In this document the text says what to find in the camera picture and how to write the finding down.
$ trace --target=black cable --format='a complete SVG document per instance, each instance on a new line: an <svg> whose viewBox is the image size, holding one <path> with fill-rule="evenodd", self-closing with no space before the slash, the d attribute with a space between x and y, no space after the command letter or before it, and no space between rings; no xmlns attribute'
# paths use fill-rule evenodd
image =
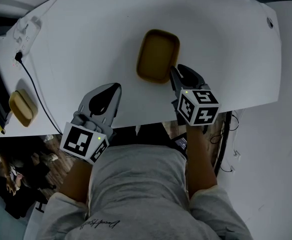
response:
<svg viewBox="0 0 292 240"><path fill-rule="evenodd" d="M229 127L230 127L230 122L231 122L231 118L232 118L231 115L232 115L232 111L226 112L226 119L225 119L225 123L224 123L225 126L224 126L220 151L219 151L219 155L217 157L217 161L215 163L215 168L214 168L214 172L215 172L216 176L218 175L222 160L224 159L224 156L225 156L227 140L228 140L228 136L229 136Z"/></svg>
<svg viewBox="0 0 292 240"><path fill-rule="evenodd" d="M235 116L235 115L232 115L235 119L237 119L237 122L238 122L238 125L237 125L237 127L235 128L235 129L233 129L233 130L231 130L230 129L230 131L235 131L236 129L238 129L238 127L239 127L239 120L238 120L238 118Z"/></svg>
<svg viewBox="0 0 292 240"><path fill-rule="evenodd" d="M220 167L220 169L223 170L226 173L231 173L233 171L232 169L231 170L224 170L224 169L222 169L222 167Z"/></svg>
<svg viewBox="0 0 292 240"><path fill-rule="evenodd" d="M211 139L210 139L210 143L211 143L211 144L218 144L218 143L221 141L223 135L224 135L224 133L222 132L222 133L219 134L219 135L212 136ZM213 139L213 138L216 138L216 137L219 137L219 136L220 136L220 138L218 139L217 142L212 142L212 139Z"/></svg>
<svg viewBox="0 0 292 240"><path fill-rule="evenodd" d="M62 135L61 131L55 126L55 124L53 123L53 121L50 119L48 113L46 112L46 109L45 109L44 105L42 104L42 102L41 102L41 100L40 100L40 97L39 97L39 95L38 95L38 92L37 92L36 86L35 86L35 84L34 84L34 81L32 80L32 78L31 78L30 74L28 73L27 69L25 68L24 64L22 63L21 58L22 58L22 53L21 53L21 52L16 53L15 60L18 61L18 62L22 65L22 67L23 67L24 70L26 71L27 75L29 76L29 78L30 78L30 80L31 80L31 83L32 83L32 85L34 86L34 89L35 89L35 92L36 92L37 98L38 98L38 100L39 100L39 103L40 103L42 109L44 110L44 112L45 112L46 116L48 117L49 121L51 122L51 124L55 127L56 131L57 131L60 135Z"/></svg>
<svg viewBox="0 0 292 240"><path fill-rule="evenodd" d="M230 131L235 131L235 130L238 129L238 127L239 127L239 120L238 120L238 118L237 118L235 115L232 115L232 116L233 116L235 119L237 119L238 125L237 125L237 127L236 127L235 129L233 129L233 130L229 129L229 130L230 130ZM221 134L218 134L218 135L214 135L214 136L212 136L211 139L210 139L210 143L211 143L211 144L218 144L218 143L221 141L223 135L224 135L224 132L222 132ZM216 137L219 137L219 136L220 136L220 138L218 139L217 142L212 142L212 139L213 139L213 138L216 138Z"/></svg>

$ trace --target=black and white marker cube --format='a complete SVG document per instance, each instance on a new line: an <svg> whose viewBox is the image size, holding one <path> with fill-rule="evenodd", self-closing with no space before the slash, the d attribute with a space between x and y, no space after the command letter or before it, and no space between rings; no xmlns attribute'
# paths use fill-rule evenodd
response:
<svg viewBox="0 0 292 240"><path fill-rule="evenodd" d="M191 126L212 125L220 104L211 90L181 90L178 112Z"/></svg>
<svg viewBox="0 0 292 240"><path fill-rule="evenodd" d="M61 150L92 165L108 146L105 134L69 122L60 143Z"/></svg>

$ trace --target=hand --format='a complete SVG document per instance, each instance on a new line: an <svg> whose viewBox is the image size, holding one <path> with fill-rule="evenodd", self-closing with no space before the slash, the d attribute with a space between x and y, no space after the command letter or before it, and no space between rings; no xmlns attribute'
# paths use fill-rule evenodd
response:
<svg viewBox="0 0 292 240"><path fill-rule="evenodd" d="M17 180L21 180L22 177L23 177L23 175L22 175L21 173L18 173L18 172L17 172L16 179L17 179Z"/></svg>
<svg viewBox="0 0 292 240"><path fill-rule="evenodd" d="M19 188L20 188L20 186L21 186L21 179L22 179L22 177L23 177L23 175L17 172L15 182L16 182L16 185L17 185Z"/></svg>
<svg viewBox="0 0 292 240"><path fill-rule="evenodd" d="M9 193L12 193L13 196L16 194L15 185L10 178L6 179L6 189Z"/></svg>

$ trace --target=forearm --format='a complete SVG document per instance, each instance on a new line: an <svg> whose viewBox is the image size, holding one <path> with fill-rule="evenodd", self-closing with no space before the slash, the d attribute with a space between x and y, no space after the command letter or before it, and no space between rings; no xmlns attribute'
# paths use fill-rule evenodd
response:
<svg viewBox="0 0 292 240"><path fill-rule="evenodd" d="M189 197L198 190L209 189L217 185L206 140L201 127L187 125L188 191Z"/></svg>
<svg viewBox="0 0 292 240"><path fill-rule="evenodd" d="M91 164L76 160L59 192L77 202L86 203L91 170Z"/></svg>
<svg viewBox="0 0 292 240"><path fill-rule="evenodd" d="M10 179L10 166L9 166L9 163L8 163L6 157L2 154L0 154L0 161L1 161L2 167L4 169L4 173L5 173L6 178Z"/></svg>
<svg viewBox="0 0 292 240"><path fill-rule="evenodd" d="M21 178L17 177L16 180L15 180L15 183L16 183L17 187L20 188L20 186L21 186Z"/></svg>

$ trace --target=sweatshirt sleeve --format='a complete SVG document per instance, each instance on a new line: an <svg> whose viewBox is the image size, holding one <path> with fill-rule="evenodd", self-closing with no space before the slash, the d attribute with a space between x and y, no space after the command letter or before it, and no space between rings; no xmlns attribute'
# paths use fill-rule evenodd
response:
<svg viewBox="0 0 292 240"><path fill-rule="evenodd" d="M45 208L37 240L62 240L85 222L88 207L61 193L55 193Z"/></svg>
<svg viewBox="0 0 292 240"><path fill-rule="evenodd" d="M197 191L189 203L191 215L211 227L223 240L252 240L228 194L219 186Z"/></svg>

